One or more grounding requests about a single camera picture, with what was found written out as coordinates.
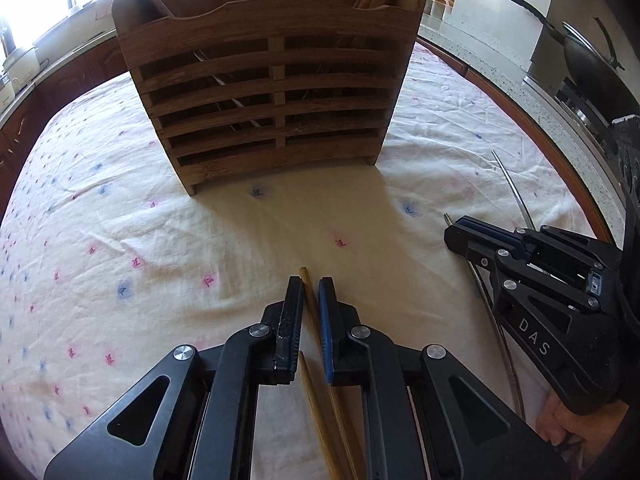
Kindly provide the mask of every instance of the cabinet door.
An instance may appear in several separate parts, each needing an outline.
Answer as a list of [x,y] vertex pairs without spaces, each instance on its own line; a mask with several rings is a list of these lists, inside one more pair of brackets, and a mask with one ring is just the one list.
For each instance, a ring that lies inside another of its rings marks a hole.
[[52,114],[44,105],[38,89],[35,89],[2,127],[2,135],[10,150],[8,155],[13,157],[11,164],[17,171],[22,168],[50,118]]
[[0,136],[0,221],[4,217],[15,182],[18,180],[18,173],[10,163],[11,157],[7,150],[6,141]]
[[54,115],[94,87],[84,56],[79,56],[47,77],[38,89],[49,113]]
[[128,70],[118,38],[111,38],[94,46],[84,54],[84,58],[96,86]]

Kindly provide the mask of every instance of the wooden slat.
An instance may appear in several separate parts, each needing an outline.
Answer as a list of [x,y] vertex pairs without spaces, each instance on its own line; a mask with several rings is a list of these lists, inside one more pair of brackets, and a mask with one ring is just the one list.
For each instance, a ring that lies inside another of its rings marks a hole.
[[[284,38],[269,38],[269,52],[284,52]],[[269,77],[275,82],[284,82],[285,78],[285,66],[271,64],[269,66]],[[286,122],[286,117],[281,112],[282,105],[285,103],[286,94],[282,90],[278,90],[278,85],[271,85],[271,102],[275,105],[273,115],[273,122],[278,128],[283,128]],[[276,137],[276,146],[284,146],[284,137]]]
[[353,119],[337,118],[320,121],[299,121],[287,124],[283,128],[276,126],[262,126],[224,134],[212,134],[205,139],[193,140],[169,148],[175,157],[193,155],[195,153],[208,152],[219,148],[226,148],[235,144],[253,142],[254,140],[274,139],[276,137],[288,137],[297,135],[311,135],[322,132],[339,132],[341,130],[364,130],[370,128],[386,128],[388,120],[385,119]]
[[351,73],[299,75],[279,80],[272,78],[254,79],[189,92],[188,94],[159,102],[151,108],[147,108],[146,111],[152,117],[160,117],[180,110],[229,99],[273,94],[289,90],[306,90],[309,88],[394,88],[399,86],[400,83],[394,78]]
[[271,64],[363,63],[387,66],[398,62],[395,53],[360,48],[295,48],[284,52],[249,52],[192,63],[161,73],[146,81],[138,81],[138,92],[145,94],[167,86],[184,83],[211,74],[261,68]]
[[[286,103],[282,106],[282,113],[285,115],[299,115],[316,112],[337,112],[341,110],[380,110],[384,108],[391,110],[395,103],[394,100],[371,97],[307,99]],[[186,119],[170,124],[156,131],[158,132],[158,137],[167,139],[199,130],[206,130],[207,128],[215,128],[216,126],[226,126],[227,124],[242,123],[249,120],[265,119],[272,115],[273,105],[267,103],[203,114],[193,119]]]
[[255,150],[198,162],[181,167],[178,174],[187,184],[199,184],[219,176],[282,168],[315,160],[375,156],[380,151],[381,144],[382,139],[375,137],[311,140],[305,144]]
[[353,9],[332,0],[229,2],[195,18],[162,18],[118,37],[129,69],[229,41],[274,36],[367,36],[411,41],[420,16],[398,7]]

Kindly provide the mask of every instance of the pan handle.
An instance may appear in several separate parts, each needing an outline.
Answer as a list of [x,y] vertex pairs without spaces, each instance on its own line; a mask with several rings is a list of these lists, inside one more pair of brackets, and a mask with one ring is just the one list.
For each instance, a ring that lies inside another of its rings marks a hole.
[[546,19],[546,17],[542,14],[542,12],[537,10],[533,5],[531,5],[529,2],[526,2],[525,0],[511,0],[511,1],[527,9],[531,14],[533,14],[537,19],[540,20],[540,23],[542,23],[545,26],[546,31],[554,40],[556,40],[561,45],[564,45],[564,34],[556,30],[556,28],[553,25],[551,25],[551,23],[549,23],[549,20]]
[[609,54],[611,55],[611,58],[609,59],[610,65],[613,68],[619,68],[621,70],[624,70],[625,67],[620,65],[620,62],[618,61],[618,56],[616,56],[616,49],[613,47],[613,41],[611,41],[611,36],[609,35],[609,31],[607,31],[607,29],[605,28],[604,23],[600,21],[600,18],[594,18],[594,20],[596,20],[596,23],[598,24],[598,26],[600,27],[600,30],[604,34],[604,39],[607,40],[607,46],[609,47]]

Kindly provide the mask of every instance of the metal screw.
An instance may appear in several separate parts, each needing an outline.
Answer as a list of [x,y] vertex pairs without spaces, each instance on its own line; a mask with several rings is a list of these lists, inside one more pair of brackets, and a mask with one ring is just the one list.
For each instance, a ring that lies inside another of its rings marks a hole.
[[174,350],[174,357],[178,359],[178,361],[186,361],[187,359],[191,359],[193,356],[193,347],[188,345],[178,346]]
[[356,339],[366,339],[371,335],[371,330],[368,326],[358,325],[351,329],[351,335]]
[[427,355],[431,359],[442,359],[447,355],[447,351],[440,345],[429,345],[427,346]]
[[253,337],[264,337],[269,333],[268,325],[264,323],[256,323],[249,327],[249,335]]

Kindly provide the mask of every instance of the wooden utensil holder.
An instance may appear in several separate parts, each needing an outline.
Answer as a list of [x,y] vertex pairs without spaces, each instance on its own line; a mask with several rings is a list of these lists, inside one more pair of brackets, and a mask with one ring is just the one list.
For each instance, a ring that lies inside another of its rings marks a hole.
[[144,0],[115,0],[122,53],[187,192],[309,161],[374,164],[424,7],[389,1],[242,0],[158,19]]

